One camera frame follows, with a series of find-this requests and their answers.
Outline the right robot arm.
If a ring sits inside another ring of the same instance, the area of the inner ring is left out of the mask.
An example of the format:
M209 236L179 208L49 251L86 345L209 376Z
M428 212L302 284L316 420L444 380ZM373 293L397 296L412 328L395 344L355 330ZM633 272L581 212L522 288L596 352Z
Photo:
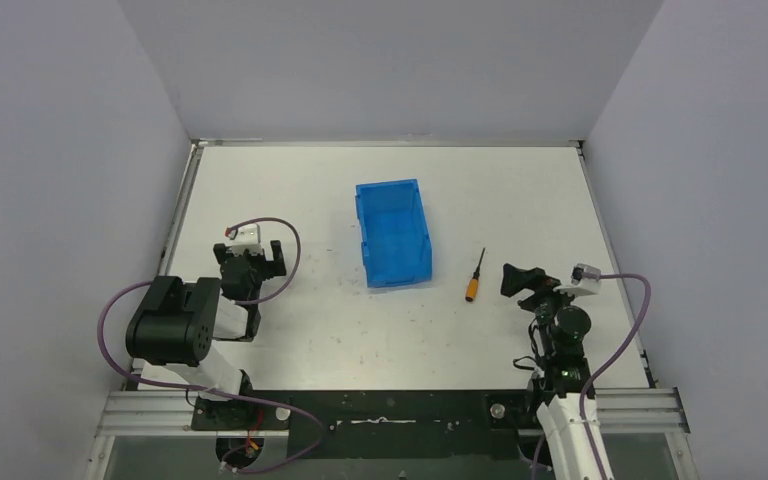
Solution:
M576 265L563 282L544 269L502 267L500 294L533 315L528 327L534 360L527 415L541 427L538 441L549 449L551 468L563 479L612 479L597 415L592 372L584 348L590 315L574 304L599 293L600 271Z

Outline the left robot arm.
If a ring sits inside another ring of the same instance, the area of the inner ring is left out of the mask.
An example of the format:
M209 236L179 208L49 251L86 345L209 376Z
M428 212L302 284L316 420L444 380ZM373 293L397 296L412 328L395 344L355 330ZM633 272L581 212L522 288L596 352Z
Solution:
M280 241L269 246L266 254L259 240L217 243L218 276L194 283L156 277L127 327L126 349L132 357L176 373L189 387L203 386L194 405L197 428L253 427L263 411L245 399L252 392L248 374L214 344L251 342L257 335L262 285L287 274Z

